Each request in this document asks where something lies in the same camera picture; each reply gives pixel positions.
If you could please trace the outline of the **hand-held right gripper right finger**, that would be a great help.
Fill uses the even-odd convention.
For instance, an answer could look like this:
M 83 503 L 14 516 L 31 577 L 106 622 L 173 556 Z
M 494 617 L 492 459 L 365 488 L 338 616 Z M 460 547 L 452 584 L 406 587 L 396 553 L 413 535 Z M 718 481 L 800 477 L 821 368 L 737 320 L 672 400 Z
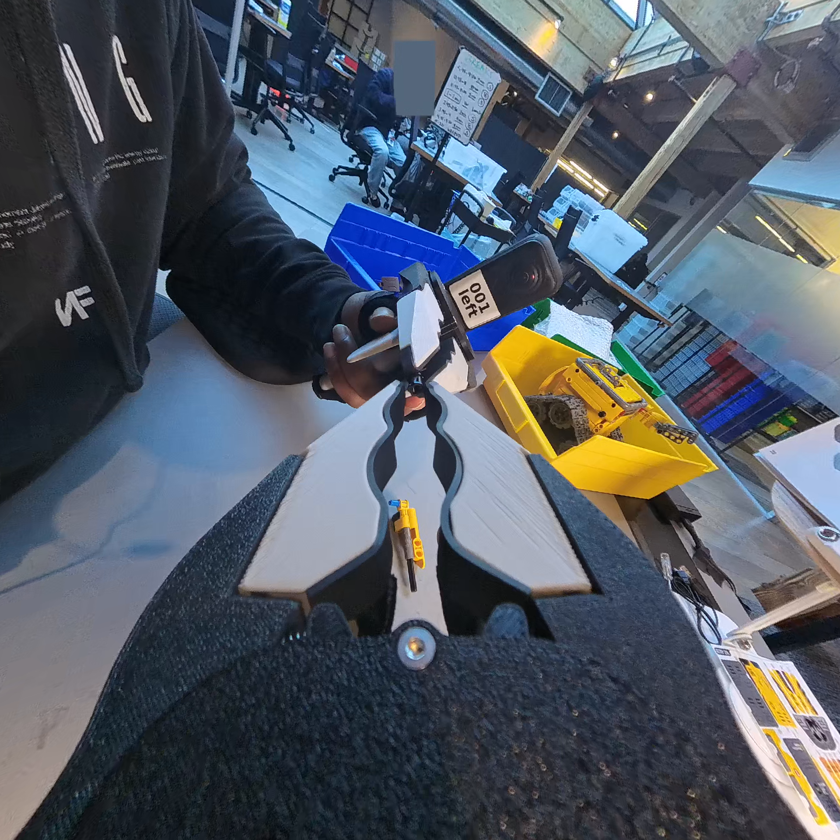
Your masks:
M 458 396 L 430 384 L 427 424 L 444 490 L 437 587 L 451 635 L 479 636 L 497 607 L 552 633 L 538 603 L 590 595 L 592 578 L 522 446 Z

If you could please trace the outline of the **yellow brick arm with axle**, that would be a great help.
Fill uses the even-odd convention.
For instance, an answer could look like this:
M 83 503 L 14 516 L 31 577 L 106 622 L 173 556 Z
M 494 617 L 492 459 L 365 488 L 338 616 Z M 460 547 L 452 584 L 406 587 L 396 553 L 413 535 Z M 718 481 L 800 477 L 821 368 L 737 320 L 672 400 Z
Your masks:
M 392 530 L 395 536 L 406 574 L 410 592 L 417 592 L 417 570 L 426 567 L 424 543 L 419 531 L 417 512 L 405 499 L 392 499 L 388 506 L 393 510 Z

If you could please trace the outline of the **person's left forearm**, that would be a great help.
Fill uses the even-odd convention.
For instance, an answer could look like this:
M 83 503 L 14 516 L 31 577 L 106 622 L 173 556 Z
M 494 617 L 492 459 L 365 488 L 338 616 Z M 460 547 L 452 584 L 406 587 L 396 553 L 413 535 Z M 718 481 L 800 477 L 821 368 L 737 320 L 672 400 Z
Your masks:
M 230 181 L 216 193 L 172 191 L 161 268 L 169 272 L 168 295 L 212 349 L 272 385 L 323 372 L 323 345 L 361 292 L 249 181 Z

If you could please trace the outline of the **grey desk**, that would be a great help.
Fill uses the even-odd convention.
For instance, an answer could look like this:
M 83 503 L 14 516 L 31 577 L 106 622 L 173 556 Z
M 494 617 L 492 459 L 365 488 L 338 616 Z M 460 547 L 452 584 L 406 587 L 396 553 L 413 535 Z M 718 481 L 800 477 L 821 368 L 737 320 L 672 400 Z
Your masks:
M 346 410 L 185 323 L 2 506 L 2 838 L 793 838 L 651 563 L 562 479 L 593 595 L 549 637 L 396 634 L 237 595 L 270 471 Z

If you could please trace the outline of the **black office chair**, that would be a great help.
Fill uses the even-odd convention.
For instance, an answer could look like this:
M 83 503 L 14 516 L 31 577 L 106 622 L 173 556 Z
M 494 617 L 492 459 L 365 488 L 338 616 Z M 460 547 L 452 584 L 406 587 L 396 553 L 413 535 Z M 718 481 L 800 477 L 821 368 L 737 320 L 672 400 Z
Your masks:
M 367 178 L 367 175 L 368 175 L 369 165 L 370 165 L 370 162 L 371 162 L 371 154 L 370 154 L 370 151 L 369 151 L 368 147 L 364 144 L 362 139 L 359 136 L 357 136 L 357 134 L 356 134 L 356 131 L 359 128 L 359 120 L 360 120 L 360 117 L 361 117 L 362 113 L 363 113 L 363 110 L 361 108 L 361 103 L 355 104 L 352 107 L 352 109 L 350 111 L 350 114 L 348 115 L 347 119 L 344 121 L 341 132 L 340 132 L 341 141 L 345 145 L 347 145 L 348 147 L 351 148 L 351 150 L 353 152 L 353 157 L 357 160 L 356 165 L 342 164 L 342 165 L 334 166 L 332 168 L 330 174 L 329 174 L 329 181 L 330 182 L 335 182 L 337 177 L 339 177 L 339 176 L 347 176 L 347 177 L 356 178 L 359 185 L 362 186 L 363 189 L 364 189 L 364 195 L 363 195 L 363 198 L 362 198 L 363 203 L 368 204 L 370 207 L 373 207 L 373 206 L 370 205 L 370 202 L 369 202 L 370 195 L 369 195 L 369 193 L 367 192 L 367 189 L 366 189 L 366 178 Z M 397 139 L 396 138 L 396 132 L 392 133 L 389 139 L 390 140 Z M 388 199 L 385 198 L 385 194 L 382 190 L 383 180 L 384 180 L 384 178 L 382 178 L 382 183 L 381 183 L 381 186 L 380 186 L 380 189 L 379 189 L 379 199 L 380 199 L 380 203 L 381 203 L 380 207 L 382 205 L 384 205 L 385 208 L 388 208 L 389 207 L 389 201 L 388 201 Z
M 266 86 L 266 91 L 249 125 L 251 134 L 257 135 L 258 125 L 270 121 L 288 142 L 289 151 L 294 152 L 296 146 L 283 122 L 282 114 L 287 116 L 297 114 L 300 121 L 308 123 L 310 132 L 314 133 L 314 123 L 304 107 L 305 69 L 303 60 L 291 52 L 287 53 L 282 61 L 266 59 L 261 73 L 261 80 Z
M 466 184 L 451 206 L 451 217 L 458 220 L 457 228 L 464 229 L 458 245 L 465 245 L 471 235 L 488 238 L 498 246 L 509 245 L 516 236 L 513 221 L 505 211 L 499 216 L 498 210 L 488 194 Z

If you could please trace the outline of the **blue storage bin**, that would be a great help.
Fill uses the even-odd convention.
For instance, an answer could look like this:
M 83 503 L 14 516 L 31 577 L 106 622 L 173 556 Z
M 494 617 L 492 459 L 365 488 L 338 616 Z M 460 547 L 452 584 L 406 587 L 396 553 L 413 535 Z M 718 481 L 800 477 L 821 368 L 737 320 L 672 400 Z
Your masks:
M 394 313 L 402 290 L 399 276 L 410 265 L 423 263 L 442 281 L 449 281 L 483 261 L 468 247 L 351 203 L 332 226 L 324 250 L 361 291 L 383 298 L 382 304 Z M 473 352 L 491 350 L 525 319 L 530 307 L 469 332 Z

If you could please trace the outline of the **white translucent storage box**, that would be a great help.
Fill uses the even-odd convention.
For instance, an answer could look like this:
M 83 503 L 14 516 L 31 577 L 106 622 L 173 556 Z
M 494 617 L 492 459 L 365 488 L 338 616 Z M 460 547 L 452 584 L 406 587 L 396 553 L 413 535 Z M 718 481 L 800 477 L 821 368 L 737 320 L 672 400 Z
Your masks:
M 574 252 L 612 273 L 647 246 L 647 238 L 611 209 L 583 213 L 570 240 Z

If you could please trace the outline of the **long wooden work table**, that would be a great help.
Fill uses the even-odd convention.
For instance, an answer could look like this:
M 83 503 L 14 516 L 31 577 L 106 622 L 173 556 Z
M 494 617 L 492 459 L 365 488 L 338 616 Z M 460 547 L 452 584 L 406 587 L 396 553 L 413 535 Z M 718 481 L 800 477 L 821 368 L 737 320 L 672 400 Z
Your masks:
M 602 286 L 617 295 L 620 302 L 624 304 L 625 309 L 621 310 L 611 321 L 615 331 L 620 330 L 636 314 L 645 319 L 653 320 L 666 328 L 675 325 L 672 319 L 656 309 L 653 304 L 642 299 L 635 290 L 618 279 L 614 273 L 604 268 L 600 263 L 572 247 L 569 247 L 569 252 L 571 254 L 570 258 L 574 262 L 572 277 L 566 280 L 560 290 L 552 296 L 553 301 L 567 308 L 582 304 L 585 294 L 593 288 L 593 279 L 596 277 Z

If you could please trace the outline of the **yellow tracked brick robot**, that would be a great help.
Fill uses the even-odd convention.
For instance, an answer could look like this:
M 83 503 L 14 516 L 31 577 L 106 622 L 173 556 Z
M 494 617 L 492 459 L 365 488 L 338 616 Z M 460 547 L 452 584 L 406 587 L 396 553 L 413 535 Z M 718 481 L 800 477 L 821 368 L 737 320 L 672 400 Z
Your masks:
M 554 371 L 536 394 L 523 400 L 541 427 L 568 429 L 578 445 L 594 437 L 622 442 L 623 427 L 630 421 L 639 422 L 673 445 L 693 445 L 699 436 L 695 430 L 672 423 L 627 374 L 588 356 Z

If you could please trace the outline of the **yellow storage bin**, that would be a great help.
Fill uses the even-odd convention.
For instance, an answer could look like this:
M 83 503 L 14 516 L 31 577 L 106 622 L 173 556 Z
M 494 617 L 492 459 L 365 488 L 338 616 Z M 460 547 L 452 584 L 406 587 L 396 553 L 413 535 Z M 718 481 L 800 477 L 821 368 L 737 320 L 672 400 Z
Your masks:
M 532 455 L 547 459 L 579 490 L 651 499 L 718 469 L 697 444 L 672 444 L 636 420 L 622 425 L 623 440 L 602 436 L 562 454 L 527 407 L 550 374 L 580 354 L 522 326 L 514 327 L 486 355 L 485 390 L 508 434 Z

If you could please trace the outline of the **wooden pillar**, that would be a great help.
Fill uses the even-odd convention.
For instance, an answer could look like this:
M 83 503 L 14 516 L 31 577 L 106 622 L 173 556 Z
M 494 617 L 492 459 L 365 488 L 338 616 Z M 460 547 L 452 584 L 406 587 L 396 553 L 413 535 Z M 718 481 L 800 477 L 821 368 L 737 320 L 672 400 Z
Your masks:
M 635 181 L 617 200 L 612 209 L 618 216 L 624 219 L 631 216 L 736 86 L 737 82 L 728 74 L 721 74 L 710 83 Z
M 549 179 L 554 168 L 559 163 L 561 156 L 566 151 L 567 147 L 570 145 L 586 119 L 589 117 L 593 104 L 593 100 L 584 102 L 574 114 L 569 125 L 560 136 L 559 141 L 549 154 L 546 162 L 531 183 L 530 189 L 532 192 L 537 192 L 538 189 L 540 189 L 540 187 Z

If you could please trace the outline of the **black power adapter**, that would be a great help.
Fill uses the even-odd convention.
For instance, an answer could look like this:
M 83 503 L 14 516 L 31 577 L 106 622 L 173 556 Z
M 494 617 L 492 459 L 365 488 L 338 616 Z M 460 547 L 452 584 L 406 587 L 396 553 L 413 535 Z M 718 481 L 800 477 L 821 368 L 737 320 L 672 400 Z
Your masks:
M 697 506 L 679 487 L 662 492 L 648 500 L 657 520 L 663 523 L 673 523 L 680 526 L 693 524 L 701 519 Z

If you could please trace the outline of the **white handwritten whiteboard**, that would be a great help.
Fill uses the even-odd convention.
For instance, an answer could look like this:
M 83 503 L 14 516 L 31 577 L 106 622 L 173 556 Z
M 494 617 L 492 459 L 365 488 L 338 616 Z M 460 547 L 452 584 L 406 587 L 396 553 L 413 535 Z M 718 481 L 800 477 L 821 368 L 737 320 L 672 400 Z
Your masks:
M 461 46 L 437 95 L 431 123 L 469 145 L 500 83 L 498 71 Z

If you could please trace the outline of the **rack of coloured bins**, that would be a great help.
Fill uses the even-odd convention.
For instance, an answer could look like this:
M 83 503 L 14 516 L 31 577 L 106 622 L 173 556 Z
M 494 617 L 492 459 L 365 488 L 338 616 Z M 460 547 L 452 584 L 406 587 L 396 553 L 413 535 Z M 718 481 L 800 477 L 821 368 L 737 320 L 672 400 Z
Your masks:
M 719 452 L 756 451 L 838 419 L 817 396 L 706 321 L 659 329 L 636 351 Z

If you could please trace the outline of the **yellow black sticker sheet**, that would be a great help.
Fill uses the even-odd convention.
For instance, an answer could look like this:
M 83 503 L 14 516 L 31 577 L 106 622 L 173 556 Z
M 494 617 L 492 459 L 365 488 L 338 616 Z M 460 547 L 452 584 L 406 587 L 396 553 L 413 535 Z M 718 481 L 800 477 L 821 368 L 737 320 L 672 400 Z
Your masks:
M 839 838 L 839 735 L 790 661 L 709 645 L 731 712 L 810 838 Z

